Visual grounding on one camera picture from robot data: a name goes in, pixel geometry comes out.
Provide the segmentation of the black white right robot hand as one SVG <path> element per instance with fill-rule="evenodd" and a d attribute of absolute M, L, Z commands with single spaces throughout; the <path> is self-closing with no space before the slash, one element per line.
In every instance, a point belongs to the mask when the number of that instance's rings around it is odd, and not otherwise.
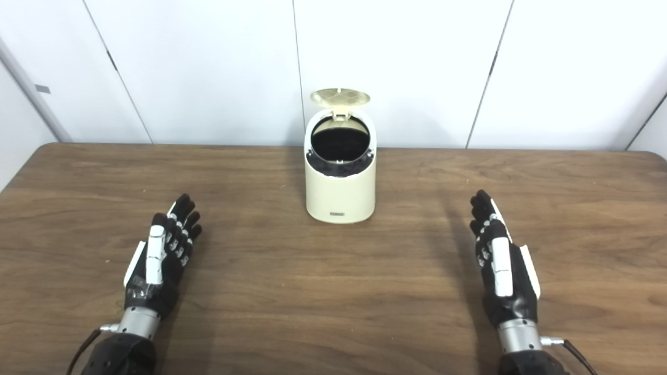
<path fill-rule="evenodd" d="M 496 202 L 485 190 L 478 190 L 470 204 L 470 230 L 488 320 L 495 328 L 516 319 L 537 323 L 540 283 L 527 246 L 514 243 Z"/>

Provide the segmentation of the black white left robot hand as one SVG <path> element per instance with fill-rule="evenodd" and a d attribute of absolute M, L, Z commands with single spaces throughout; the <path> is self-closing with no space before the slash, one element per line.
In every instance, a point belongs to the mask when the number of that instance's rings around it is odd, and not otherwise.
<path fill-rule="evenodd" d="M 148 308 L 162 319 L 174 310 L 194 243 L 203 232 L 200 218 L 189 194 L 153 216 L 147 240 L 138 244 L 123 280 L 124 309 Z"/>

